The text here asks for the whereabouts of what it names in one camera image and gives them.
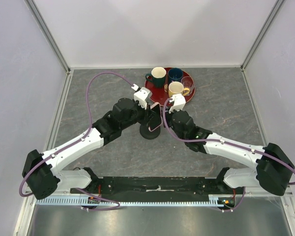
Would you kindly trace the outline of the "phone with pink case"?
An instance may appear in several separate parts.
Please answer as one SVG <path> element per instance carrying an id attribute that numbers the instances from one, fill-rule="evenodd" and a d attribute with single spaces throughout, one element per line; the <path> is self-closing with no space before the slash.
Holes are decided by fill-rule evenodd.
<path id="1" fill-rule="evenodd" d="M 147 122 L 148 131 L 153 132 L 160 127 L 162 123 L 161 106 L 156 102 L 150 107 L 150 115 Z"/>

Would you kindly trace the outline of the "black phone stand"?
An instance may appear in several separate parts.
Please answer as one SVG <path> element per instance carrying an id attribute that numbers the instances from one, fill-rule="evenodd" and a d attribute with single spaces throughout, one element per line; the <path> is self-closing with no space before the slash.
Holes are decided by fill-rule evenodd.
<path id="1" fill-rule="evenodd" d="M 148 127 L 141 125 L 139 132 L 143 138 L 145 138 L 147 140 L 153 140 L 153 139 L 156 139 L 160 135 L 161 128 L 158 127 L 154 131 L 149 131 Z"/>

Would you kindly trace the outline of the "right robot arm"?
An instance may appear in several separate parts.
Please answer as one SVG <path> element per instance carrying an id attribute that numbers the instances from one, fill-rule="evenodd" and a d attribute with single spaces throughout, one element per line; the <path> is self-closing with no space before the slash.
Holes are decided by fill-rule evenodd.
<path id="1" fill-rule="evenodd" d="M 169 133 L 190 150 L 222 156 L 245 166 L 239 170 L 223 168 L 215 181 L 218 192 L 259 186 L 276 196 L 285 194 L 295 166 L 278 145 L 254 146 L 226 139 L 196 126 L 186 111 L 164 112 L 163 119 Z"/>

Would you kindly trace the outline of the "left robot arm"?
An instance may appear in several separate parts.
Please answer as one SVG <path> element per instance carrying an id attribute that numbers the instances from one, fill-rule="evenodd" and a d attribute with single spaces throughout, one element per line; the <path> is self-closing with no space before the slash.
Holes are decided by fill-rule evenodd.
<path id="1" fill-rule="evenodd" d="M 42 200 L 56 190 L 82 188 L 94 193 L 98 181 L 94 173 L 84 168 L 77 174 L 64 168 L 83 155 L 101 148 L 119 138 L 122 131 L 139 123 L 144 132 L 151 132 L 153 138 L 159 135 L 162 124 L 159 103 L 142 108 L 129 98 L 121 98 L 102 118 L 91 124 L 90 129 L 52 150 L 39 153 L 34 149 L 27 154 L 22 176 L 36 199 Z"/>

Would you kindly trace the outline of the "red round tray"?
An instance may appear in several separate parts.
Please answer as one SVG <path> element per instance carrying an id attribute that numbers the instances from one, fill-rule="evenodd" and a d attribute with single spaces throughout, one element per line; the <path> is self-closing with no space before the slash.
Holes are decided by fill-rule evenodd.
<path id="1" fill-rule="evenodd" d="M 152 96 L 150 97 L 151 101 L 159 102 L 161 105 L 163 105 L 165 103 L 166 99 L 169 98 L 169 95 L 168 95 L 168 71 L 171 68 L 173 68 L 173 67 L 165 67 L 165 70 L 167 71 L 167 75 L 166 75 L 166 81 L 165 81 L 163 88 L 156 88 L 151 82 L 145 81 L 145 87 L 152 92 Z M 190 76 L 190 75 L 187 72 L 183 71 L 183 77 L 185 77 L 185 76 Z M 195 89 L 191 93 L 191 95 L 185 96 L 186 103 L 192 99 L 194 93 L 195 93 Z"/>

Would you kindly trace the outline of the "yellow mug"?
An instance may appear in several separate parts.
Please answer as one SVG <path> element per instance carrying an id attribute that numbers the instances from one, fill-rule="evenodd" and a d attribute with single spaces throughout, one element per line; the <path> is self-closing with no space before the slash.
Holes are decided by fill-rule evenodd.
<path id="1" fill-rule="evenodd" d="M 190 88 L 185 87 L 180 82 L 171 82 L 168 85 L 168 95 L 169 97 L 172 97 L 176 94 L 181 94 L 183 96 L 187 96 L 190 93 Z"/>

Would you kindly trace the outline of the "dark green mug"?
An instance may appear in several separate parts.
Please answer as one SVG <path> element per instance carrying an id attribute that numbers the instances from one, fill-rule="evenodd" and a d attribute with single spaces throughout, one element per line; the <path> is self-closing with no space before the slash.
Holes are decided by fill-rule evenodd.
<path id="1" fill-rule="evenodd" d="M 156 88 L 162 88 L 166 81 L 167 71 L 163 67 L 155 67 L 145 75 L 146 81 L 151 82 Z"/>

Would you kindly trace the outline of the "clear glass cup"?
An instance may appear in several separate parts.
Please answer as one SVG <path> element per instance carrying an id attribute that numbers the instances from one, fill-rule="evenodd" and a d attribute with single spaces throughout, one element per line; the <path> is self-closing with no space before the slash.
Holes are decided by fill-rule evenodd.
<path id="1" fill-rule="evenodd" d="M 195 85 L 194 85 L 193 79 L 190 76 L 185 76 L 185 77 L 182 78 L 181 83 L 183 84 L 183 86 L 185 88 L 188 88 L 189 89 L 188 93 L 185 93 L 185 96 L 191 95 L 191 93 L 195 89 Z"/>

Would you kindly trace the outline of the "dark blue mug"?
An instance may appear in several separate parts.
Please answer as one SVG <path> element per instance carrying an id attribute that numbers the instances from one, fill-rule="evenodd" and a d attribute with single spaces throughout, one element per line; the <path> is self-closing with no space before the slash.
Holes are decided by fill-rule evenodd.
<path id="1" fill-rule="evenodd" d="M 180 68 L 171 68 L 168 71 L 168 84 L 172 82 L 181 82 L 183 71 Z"/>

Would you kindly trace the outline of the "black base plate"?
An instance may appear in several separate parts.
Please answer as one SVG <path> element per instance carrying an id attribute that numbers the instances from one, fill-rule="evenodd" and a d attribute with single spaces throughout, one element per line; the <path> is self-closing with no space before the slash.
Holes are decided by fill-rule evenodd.
<path id="1" fill-rule="evenodd" d="M 98 177 L 83 190 L 117 202 L 205 201 L 228 191 L 221 182 L 205 177 Z"/>

